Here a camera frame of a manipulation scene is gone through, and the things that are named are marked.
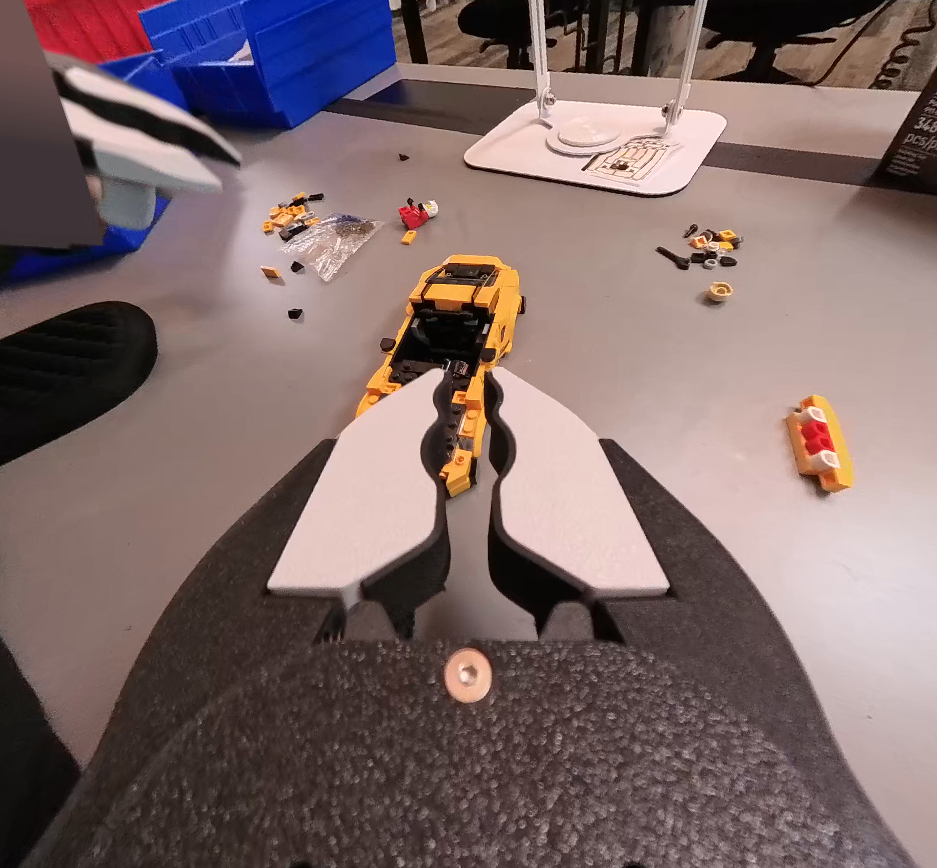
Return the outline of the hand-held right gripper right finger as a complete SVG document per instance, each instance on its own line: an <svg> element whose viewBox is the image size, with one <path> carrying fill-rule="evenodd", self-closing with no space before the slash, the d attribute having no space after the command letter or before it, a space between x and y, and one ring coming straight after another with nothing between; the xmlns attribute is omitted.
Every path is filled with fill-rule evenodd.
<svg viewBox="0 0 937 868"><path fill-rule="evenodd" d="M521 608L655 598L670 583L594 430L509 370L486 375L497 472L489 574Z"/></svg>

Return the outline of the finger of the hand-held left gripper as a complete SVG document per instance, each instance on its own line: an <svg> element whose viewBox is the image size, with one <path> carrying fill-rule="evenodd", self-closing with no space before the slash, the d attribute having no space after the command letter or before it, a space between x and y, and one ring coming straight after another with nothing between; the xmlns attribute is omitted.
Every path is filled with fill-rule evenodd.
<svg viewBox="0 0 937 868"><path fill-rule="evenodd" d="M67 115L147 136L195 156L240 165L241 155L217 131L181 106L127 84L97 66L56 66L54 83Z"/></svg>
<svg viewBox="0 0 937 868"><path fill-rule="evenodd" d="M128 182L170 192L216 194L222 190L217 175L187 149L153 140L140 147L77 137L77 150L85 171L102 182Z"/></svg>

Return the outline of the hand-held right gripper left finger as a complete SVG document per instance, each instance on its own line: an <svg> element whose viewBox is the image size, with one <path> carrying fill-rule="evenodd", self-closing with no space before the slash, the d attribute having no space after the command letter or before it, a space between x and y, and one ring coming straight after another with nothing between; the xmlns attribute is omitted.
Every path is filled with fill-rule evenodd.
<svg viewBox="0 0 937 868"><path fill-rule="evenodd" d="M281 596L332 596L345 607L367 583L403 565L438 528L438 480L423 458L439 422L438 369L379 400L334 442L267 581Z"/></svg>

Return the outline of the yellow lego car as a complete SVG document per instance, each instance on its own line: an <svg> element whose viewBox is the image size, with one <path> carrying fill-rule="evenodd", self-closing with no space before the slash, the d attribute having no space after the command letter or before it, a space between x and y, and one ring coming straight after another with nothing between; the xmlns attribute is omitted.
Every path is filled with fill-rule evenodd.
<svg viewBox="0 0 937 868"><path fill-rule="evenodd" d="M510 353L527 303L515 269L495 256L455 254L422 274L408 296L404 323L381 340L384 361L356 416L429 370L450 374L448 457L439 479L451 498L476 484L487 425L486 374Z"/></svg>

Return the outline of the yellow lego bumper assembly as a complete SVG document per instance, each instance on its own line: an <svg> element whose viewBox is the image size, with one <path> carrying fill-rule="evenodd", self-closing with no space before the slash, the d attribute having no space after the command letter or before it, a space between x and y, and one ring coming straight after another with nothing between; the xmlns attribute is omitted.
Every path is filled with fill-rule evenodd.
<svg viewBox="0 0 937 868"><path fill-rule="evenodd" d="M811 394L784 418L794 464L825 495L854 486L854 465L837 414L830 401Z"/></svg>

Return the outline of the white book stand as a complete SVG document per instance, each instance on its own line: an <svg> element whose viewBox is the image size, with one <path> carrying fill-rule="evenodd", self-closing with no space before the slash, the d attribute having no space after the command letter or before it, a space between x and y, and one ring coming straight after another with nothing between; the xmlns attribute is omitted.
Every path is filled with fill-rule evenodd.
<svg viewBox="0 0 937 868"><path fill-rule="evenodd" d="M547 65L545 0L529 0L535 98L476 142L465 153L465 164L482 171L633 196L665 197L682 191L727 125L722 115L687 105L708 4L709 0L695 0L674 97L656 108L556 98ZM645 187L618 185L582 171L598 152L636 136L660 136L678 145Z"/></svg>

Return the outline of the pile of small lego pieces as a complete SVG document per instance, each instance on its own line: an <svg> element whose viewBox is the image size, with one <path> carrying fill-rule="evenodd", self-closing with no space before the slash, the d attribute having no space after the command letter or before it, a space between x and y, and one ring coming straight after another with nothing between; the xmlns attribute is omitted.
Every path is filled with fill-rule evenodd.
<svg viewBox="0 0 937 868"><path fill-rule="evenodd" d="M277 236L283 242L293 241L321 222L322 218L314 206L321 204L324 198L323 193L298 194L273 206L262 225L264 236Z"/></svg>
<svg viewBox="0 0 937 868"><path fill-rule="evenodd" d="M683 238L692 250L689 264L706 269L737 265L735 253L744 241L743 236L732 229L712 230L696 223L685 230Z"/></svg>

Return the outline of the lego set box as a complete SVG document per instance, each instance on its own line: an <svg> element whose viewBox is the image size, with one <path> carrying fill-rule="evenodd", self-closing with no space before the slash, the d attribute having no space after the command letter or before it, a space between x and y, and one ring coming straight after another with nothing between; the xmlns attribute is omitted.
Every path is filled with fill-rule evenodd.
<svg viewBox="0 0 937 868"><path fill-rule="evenodd" d="M936 195L936 72L897 130L875 175L891 187Z"/></svg>

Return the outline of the small blue storage bin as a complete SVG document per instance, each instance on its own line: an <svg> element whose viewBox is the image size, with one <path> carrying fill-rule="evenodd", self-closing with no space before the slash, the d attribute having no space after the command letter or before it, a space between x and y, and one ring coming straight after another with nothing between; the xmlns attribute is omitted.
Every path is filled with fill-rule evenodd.
<svg viewBox="0 0 937 868"><path fill-rule="evenodd" d="M145 90L159 98L188 110L181 89L156 52L105 61L99 65L113 77ZM108 225L102 242L93 247L48 250L3 247L1 265L2 288L32 279L57 274L100 260L122 257L138 251L169 206L169 200L158 196L153 220L143 230Z"/></svg>

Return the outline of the red storage bin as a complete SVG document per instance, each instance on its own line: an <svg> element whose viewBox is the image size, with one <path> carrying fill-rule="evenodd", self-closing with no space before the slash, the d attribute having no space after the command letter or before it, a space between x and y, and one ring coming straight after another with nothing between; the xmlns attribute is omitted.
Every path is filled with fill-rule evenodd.
<svg viewBox="0 0 937 868"><path fill-rule="evenodd" d="M151 51L139 13L170 0L22 0L44 50L91 63Z"/></svg>

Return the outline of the large blue storage bin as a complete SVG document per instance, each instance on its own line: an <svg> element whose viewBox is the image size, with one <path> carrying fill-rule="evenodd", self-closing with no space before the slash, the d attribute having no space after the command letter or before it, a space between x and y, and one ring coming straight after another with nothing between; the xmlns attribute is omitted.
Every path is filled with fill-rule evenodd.
<svg viewBox="0 0 937 868"><path fill-rule="evenodd" d="M138 13L191 111L288 129L395 64L390 0L169 0Z"/></svg>

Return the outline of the clear plastic bag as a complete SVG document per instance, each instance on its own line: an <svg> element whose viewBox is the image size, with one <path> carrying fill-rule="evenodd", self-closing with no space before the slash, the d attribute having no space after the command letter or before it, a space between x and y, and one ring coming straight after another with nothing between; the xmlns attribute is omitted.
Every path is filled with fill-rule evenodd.
<svg viewBox="0 0 937 868"><path fill-rule="evenodd" d="M302 264L323 283L330 283L346 264L384 226L378 219L332 213L297 231L279 250Z"/></svg>

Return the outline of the sticker sheet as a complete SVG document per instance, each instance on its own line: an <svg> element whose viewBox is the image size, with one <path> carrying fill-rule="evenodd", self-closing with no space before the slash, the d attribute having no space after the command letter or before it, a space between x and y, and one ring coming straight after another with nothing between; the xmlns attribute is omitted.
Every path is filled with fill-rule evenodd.
<svg viewBox="0 0 937 868"><path fill-rule="evenodd" d="M619 147L598 152L582 171L618 185L642 188L661 172L677 148L677 144L660 136L636 136Z"/></svg>

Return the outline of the black office chair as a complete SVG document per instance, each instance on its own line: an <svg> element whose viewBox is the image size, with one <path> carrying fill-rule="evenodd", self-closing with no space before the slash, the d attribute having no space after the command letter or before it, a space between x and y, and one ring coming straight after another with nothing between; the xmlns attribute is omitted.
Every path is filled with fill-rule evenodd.
<svg viewBox="0 0 937 868"><path fill-rule="evenodd" d="M508 69L533 69L528 0L471 0L456 22L459 31L482 41L481 52L504 46Z"/></svg>
<svg viewBox="0 0 937 868"><path fill-rule="evenodd" d="M745 42L753 48L746 66L717 78L723 82L791 85L801 79L779 69L779 50L789 43L808 43L823 26L821 0L709 0L704 25L714 33L708 47Z"/></svg>

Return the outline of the person's dark clothing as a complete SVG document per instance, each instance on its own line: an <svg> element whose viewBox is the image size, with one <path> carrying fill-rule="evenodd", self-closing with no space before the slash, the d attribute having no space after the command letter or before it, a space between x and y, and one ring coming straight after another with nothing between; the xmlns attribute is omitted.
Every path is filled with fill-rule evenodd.
<svg viewBox="0 0 937 868"><path fill-rule="evenodd" d="M17 867L62 808L80 768L1 644L1 865Z"/></svg>

